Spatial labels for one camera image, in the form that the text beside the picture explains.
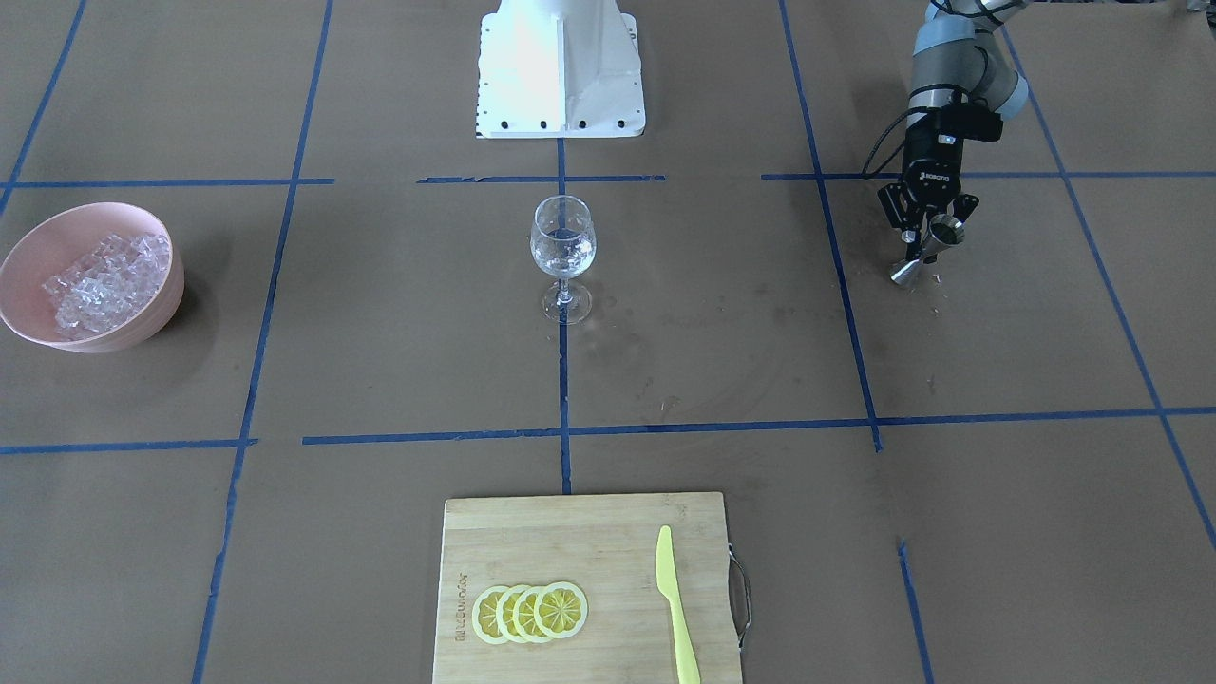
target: pink bowl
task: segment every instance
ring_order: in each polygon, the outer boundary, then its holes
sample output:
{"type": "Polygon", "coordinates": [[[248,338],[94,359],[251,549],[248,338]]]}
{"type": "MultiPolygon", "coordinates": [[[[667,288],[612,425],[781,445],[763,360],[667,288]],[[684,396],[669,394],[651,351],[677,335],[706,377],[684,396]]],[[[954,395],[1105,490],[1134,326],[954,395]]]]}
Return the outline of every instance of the pink bowl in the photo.
{"type": "Polygon", "coordinates": [[[17,242],[0,265],[0,319],[26,340],[69,352],[117,352],[142,342],[169,323],[185,290],[185,267],[164,224],[139,207],[98,202],[54,215],[17,242]],[[116,232],[135,239],[159,235],[173,258],[152,301],[123,325],[85,340],[67,341],[55,330],[55,308],[43,282],[72,265],[116,232]]]}

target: lemon slice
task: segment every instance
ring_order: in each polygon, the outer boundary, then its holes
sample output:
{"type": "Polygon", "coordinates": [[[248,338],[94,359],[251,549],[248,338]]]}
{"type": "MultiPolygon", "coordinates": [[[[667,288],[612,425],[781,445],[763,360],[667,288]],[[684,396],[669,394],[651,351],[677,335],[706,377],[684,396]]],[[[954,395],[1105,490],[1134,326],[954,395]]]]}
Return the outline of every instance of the lemon slice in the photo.
{"type": "Polygon", "coordinates": [[[587,621],[587,595],[572,582],[554,582],[536,599],[536,626],[553,639],[568,639],[587,621]]]}
{"type": "Polygon", "coordinates": [[[507,638],[508,641],[514,641],[516,644],[527,644],[528,640],[519,635],[516,630],[516,601],[519,600],[519,594],[523,594],[528,589],[531,589],[531,584],[516,584],[506,592],[502,593],[502,598],[499,599],[499,605],[494,607],[494,621],[499,627],[499,632],[507,638]]]}
{"type": "Polygon", "coordinates": [[[502,630],[499,629],[497,619],[495,619],[495,611],[506,590],[507,587],[497,584],[482,592],[477,600],[473,601],[473,633],[486,644],[502,644],[507,641],[507,638],[502,635],[502,630]]]}
{"type": "Polygon", "coordinates": [[[541,632],[540,626],[536,624],[536,601],[540,600],[545,589],[546,587],[533,587],[519,594],[519,598],[516,599],[516,606],[512,609],[512,627],[530,644],[547,644],[553,640],[552,637],[541,632]]]}

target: blue tape line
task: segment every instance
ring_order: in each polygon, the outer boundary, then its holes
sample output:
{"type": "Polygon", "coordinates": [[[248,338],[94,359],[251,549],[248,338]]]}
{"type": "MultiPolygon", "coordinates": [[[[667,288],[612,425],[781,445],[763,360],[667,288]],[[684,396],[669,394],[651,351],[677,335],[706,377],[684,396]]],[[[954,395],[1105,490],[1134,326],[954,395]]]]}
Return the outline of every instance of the blue tape line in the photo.
{"type": "Polygon", "coordinates": [[[1190,466],[1187,464],[1187,456],[1182,453],[1182,447],[1178,444],[1178,438],[1173,434],[1173,426],[1170,425],[1170,419],[1161,413],[1161,427],[1165,428],[1165,437],[1170,441],[1170,448],[1173,449],[1173,460],[1178,462],[1178,470],[1182,471],[1182,480],[1187,483],[1187,490],[1190,492],[1190,500],[1195,504],[1195,510],[1199,511],[1199,520],[1204,523],[1204,531],[1207,532],[1207,542],[1216,549],[1216,527],[1212,526],[1211,515],[1207,514],[1207,506],[1204,505],[1204,498],[1199,493],[1199,486],[1195,484],[1195,477],[1190,473],[1190,466]]]}
{"type": "Polygon", "coordinates": [[[85,444],[22,444],[0,447],[0,455],[79,454],[103,452],[164,452],[169,449],[230,449],[257,439],[178,439],[167,442],[94,442],[85,444]]]}
{"type": "Polygon", "coordinates": [[[304,437],[305,447],[322,444],[385,444],[401,442],[463,442],[472,439],[513,439],[519,437],[557,437],[557,427],[525,430],[477,430],[468,432],[401,432],[395,434],[330,434],[304,437]]]}
{"type": "MultiPolygon", "coordinates": [[[[564,152],[558,152],[558,158],[561,163],[564,164],[565,155],[564,152]]],[[[557,183],[558,187],[564,187],[568,183],[663,183],[668,176],[663,174],[654,175],[429,175],[427,178],[421,178],[416,185],[450,185],[458,183],[557,183]]]]}
{"type": "Polygon", "coordinates": [[[837,281],[840,285],[840,302],[844,304],[845,321],[849,324],[849,340],[852,343],[852,357],[857,365],[857,379],[861,382],[861,396],[866,403],[866,415],[869,417],[869,430],[874,439],[874,450],[883,450],[883,438],[878,432],[878,421],[874,416],[874,399],[869,392],[869,379],[866,375],[866,360],[861,353],[861,340],[857,336],[857,321],[852,313],[852,302],[849,297],[849,282],[844,273],[844,262],[840,258],[840,245],[837,241],[835,225],[832,220],[832,206],[828,202],[827,185],[823,183],[823,168],[820,166],[818,147],[815,144],[815,128],[811,125],[811,112],[806,103],[806,92],[803,89],[803,72],[798,66],[798,52],[794,50],[794,35],[789,29],[789,12],[786,9],[786,0],[777,0],[781,6],[781,22],[786,30],[786,47],[789,51],[789,63],[794,69],[794,84],[798,86],[798,102],[803,110],[803,124],[806,127],[806,142],[811,150],[811,163],[815,167],[816,183],[820,190],[820,203],[823,206],[823,222],[828,229],[828,240],[832,245],[832,262],[837,269],[837,281]]]}
{"type": "Polygon", "coordinates": [[[1178,407],[1165,409],[1165,415],[1216,415],[1216,407],[1178,407]]]}
{"type": "Polygon", "coordinates": [[[18,190],[47,187],[233,187],[247,185],[333,185],[332,178],[206,178],[180,180],[34,180],[13,183],[18,190]]]}
{"type": "MultiPolygon", "coordinates": [[[[1060,172],[963,172],[963,178],[1063,178],[1060,172]]],[[[1216,178],[1216,172],[1068,172],[1069,178],[1216,178]]],[[[871,180],[860,173],[765,173],[760,180],[871,180]]],[[[897,173],[880,173],[873,179],[897,180],[897,173]]]]}
{"type": "Polygon", "coordinates": [[[242,444],[236,449],[232,459],[232,476],[229,478],[227,501],[224,506],[224,540],[220,543],[220,553],[215,555],[215,565],[212,566],[212,583],[207,593],[207,609],[203,612],[203,629],[198,635],[198,652],[195,656],[195,671],[191,684],[202,684],[203,669],[207,665],[207,651],[212,643],[212,627],[215,624],[215,604],[220,596],[220,582],[224,578],[224,562],[227,560],[229,540],[232,538],[232,518],[236,514],[236,483],[241,480],[241,471],[244,469],[244,450],[242,444]]]}
{"type": "Polygon", "coordinates": [[[418,185],[443,185],[447,183],[477,183],[477,179],[471,175],[428,175],[417,180],[418,185]]]}
{"type": "Polygon", "coordinates": [[[17,155],[17,163],[13,164],[12,173],[9,175],[9,186],[4,189],[4,195],[0,196],[0,215],[4,215],[4,211],[9,208],[9,198],[12,197],[12,184],[17,183],[17,179],[21,178],[21,168],[26,166],[26,157],[29,156],[29,148],[34,144],[34,135],[38,134],[38,127],[43,123],[43,116],[46,113],[46,106],[51,101],[51,94],[55,92],[55,86],[60,83],[60,74],[63,73],[63,65],[68,61],[68,52],[72,51],[72,44],[75,43],[75,35],[80,29],[80,19],[84,18],[84,6],[86,2],[88,0],[80,0],[80,5],[77,6],[75,17],[72,18],[72,28],[63,41],[63,50],[60,51],[60,61],[55,63],[55,71],[51,72],[51,80],[46,84],[43,100],[38,103],[38,111],[34,112],[34,120],[30,122],[29,130],[26,133],[26,141],[21,145],[21,153],[17,155]]]}
{"type": "MultiPolygon", "coordinates": [[[[278,228],[278,242],[275,246],[275,264],[270,271],[270,286],[266,291],[266,304],[261,313],[261,330],[258,333],[258,348],[253,358],[253,370],[249,374],[249,394],[246,399],[244,415],[241,420],[241,439],[249,438],[249,430],[253,425],[253,408],[258,400],[258,383],[261,380],[261,364],[266,354],[266,340],[270,337],[270,320],[275,310],[275,295],[278,288],[278,273],[283,263],[283,248],[287,245],[287,231],[292,222],[292,212],[295,204],[295,191],[299,187],[300,168],[304,166],[304,150],[308,145],[308,131],[313,120],[313,103],[316,100],[317,84],[321,80],[321,65],[325,60],[325,46],[330,35],[330,18],[333,16],[333,0],[326,0],[325,18],[321,21],[321,38],[316,47],[316,61],[313,65],[313,80],[309,84],[308,100],[304,105],[304,117],[300,122],[299,141],[295,145],[295,162],[292,166],[292,184],[287,190],[287,203],[283,207],[283,223],[278,228]]],[[[212,626],[215,621],[215,602],[219,599],[220,583],[224,578],[224,561],[227,557],[229,539],[232,533],[232,520],[236,514],[237,481],[241,480],[241,471],[244,469],[244,455],[247,447],[237,447],[236,458],[232,461],[232,478],[229,482],[227,506],[224,516],[224,543],[220,553],[215,556],[215,566],[212,570],[210,593],[207,598],[207,612],[203,616],[203,629],[198,637],[198,652],[195,656],[195,672],[191,684],[202,684],[203,671],[207,666],[207,651],[210,646],[212,626]]]]}
{"type": "Polygon", "coordinates": [[[767,430],[822,430],[829,427],[869,427],[867,419],[775,420],[756,422],[685,422],[659,425],[606,425],[572,427],[570,434],[670,434],[679,432],[760,432],[767,430]]]}
{"type": "MultiPolygon", "coordinates": [[[[1018,56],[1018,50],[1013,45],[1013,39],[1009,37],[1008,28],[1001,27],[1001,32],[1004,35],[1006,43],[1009,45],[1009,56],[1013,57],[1014,66],[1018,68],[1019,73],[1025,74],[1025,69],[1021,66],[1021,58],[1018,56]]],[[[1182,453],[1182,448],[1178,445],[1178,442],[1173,436],[1173,428],[1170,426],[1170,419],[1166,415],[1165,408],[1161,405],[1161,398],[1158,396],[1156,386],[1153,383],[1153,376],[1148,371],[1148,364],[1144,363],[1144,357],[1141,354],[1139,344],[1136,342],[1136,336],[1132,333],[1131,323],[1127,320],[1127,314],[1124,312],[1124,307],[1119,302],[1119,295],[1115,293],[1114,282],[1110,280],[1110,274],[1107,271],[1107,264],[1103,262],[1102,254],[1098,252],[1098,243],[1093,239],[1093,232],[1090,230],[1090,222],[1085,217],[1085,211],[1081,209],[1081,201],[1077,198],[1076,190],[1073,189],[1073,181],[1069,179],[1069,174],[1064,169],[1064,159],[1060,157],[1059,148],[1055,146],[1055,140],[1047,125],[1047,118],[1043,116],[1043,110],[1038,106],[1038,99],[1035,96],[1034,89],[1029,91],[1029,96],[1030,103],[1035,108],[1035,114],[1038,117],[1038,125],[1043,129],[1043,138],[1047,140],[1047,147],[1051,148],[1052,157],[1055,158],[1055,166],[1059,167],[1060,175],[1064,178],[1064,186],[1068,189],[1069,200],[1073,201],[1073,209],[1076,212],[1076,218],[1081,223],[1081,230],[1085,232],[1085,241],[1090,245],[1090,252],[1093,254],[1093,262],[1098,267],[1098,274],[1102,276],[1102,282],[1107,287],[1107,293],[1110,296],[1111,304],[1114,304],[1115,314],[1119,316],[1119,325],[1124,329],[1124,335],[1127,337],[1127,344],[1131,347],[1132,355],[1136,358],[1136,365],[1139,368],[1141,376],[1144,379],[1144,387],[1148,388],[1148,394],[1153,400],[1153,407],[1156,409],[1156,413],[1161,419],[1161,427],[1165,428],[1166,437],[1170,441],[1170,448],[1173,449],[1173,458],[1177,460],[1178,467],[1182,470],[1187,489],[1190,490],[1190,499],[1194,501],[1195,509],[1199,511],[1199,517],[1207,533],[1207,540],[1212,549],[1216,549],[1216,528],[1214,528],[1211,516],[1207,514],[1207,506],[1204,504],[1199,488],[1195,486],[1194,478],[1190,475],[1190,467],[1187,465],[1187,459],[1182,453]]]]}
{"type": "Polygon", "coordinates": [[[924,415],[924,416],[891,416],[879,417],[879,425],[956,425],[969,422],[1043,422],[1053,420],[1097,420],[1111,417],[1153,417],[1159,415],[1156,409],[1107,409],[1093,411],[1043,411],[1043,413],[1009,413],[1009,414],[956,414],[956,415],[924,415]]]}
{"type": "Polygon", "coordinates": [[[916,630],[916,646],[921,651],[921,669],[924,671],[925,684],[933,684],[933,663],[929,662],[929,646],[924,640],[924,624],[921,622],[921,604],[916,599],[916,585],[912,583],[912,568],[908,567],[907,542],[900,539],[900,573],[903,576],[903,592],[908,598],[908,612],[912,615],[912,629],[916,630]]]}
{"type": "Polygon", "coordinates": [[[1216,178],[1212,172],[1068,172],[1070,178],[1216,178]]]}
{"type": "Polygon", "coordinates": [[[818,180],[820,175],[814,173],[762,173],[760,180],[818,180]]]}
{"type": "Polygon", "coordinates": [[[558,335],[558,380],[557,392],[561,403],[562,420],[562,493],[572,493],[570,484],[570,372],[569,346],[565,336],[565,304],[562,304],[562,318],[557,325],[558,335]]]}
{"type": "Polygon", "coordinates": [[[557,139],[557,194],[565,195],[565,139],[557,139]]]}

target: ice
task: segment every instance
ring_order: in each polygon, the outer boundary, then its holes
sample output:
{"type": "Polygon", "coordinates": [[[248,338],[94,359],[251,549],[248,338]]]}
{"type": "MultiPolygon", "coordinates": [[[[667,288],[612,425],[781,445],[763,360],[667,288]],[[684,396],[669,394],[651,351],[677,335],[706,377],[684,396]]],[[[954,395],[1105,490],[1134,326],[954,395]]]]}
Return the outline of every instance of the ice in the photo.
{"type": "Polygon", "coordinates": [[[43,284],[58,333],[84,340],[134,318],[152,301],[171,257],[169,241],[159,235],[105,236],[92,252],[43,284]]]}

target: cutting board handle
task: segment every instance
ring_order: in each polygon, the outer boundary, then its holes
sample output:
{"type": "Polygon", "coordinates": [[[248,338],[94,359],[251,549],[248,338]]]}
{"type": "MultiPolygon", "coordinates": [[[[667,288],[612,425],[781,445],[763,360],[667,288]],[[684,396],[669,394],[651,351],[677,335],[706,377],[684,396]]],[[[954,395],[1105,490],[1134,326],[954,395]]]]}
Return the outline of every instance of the cutting board handle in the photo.
{"type": "MultiPolygon", "coordinates": [[[[730,542],[726,543],[726,553],[731,557],[731,571],[733,571],[738,577],[738,587],[742,589],[743,610],[745,611],[743,618],[739,619],[738,611],[736,610],[734,592],[730,592],[731,599],[731,617],[734,618],[734,630],[739,635],[739,652],[743,652],[743,643],[748,638],[748,632],[751,630],[751,583],[748,581],[748,571],[743,568],[743,564],[739,562],[739,557],[734,555],[734,544],[730,542]]],[[[731,588],[733,589],[736,584],[732,582],[731,588]]]]}

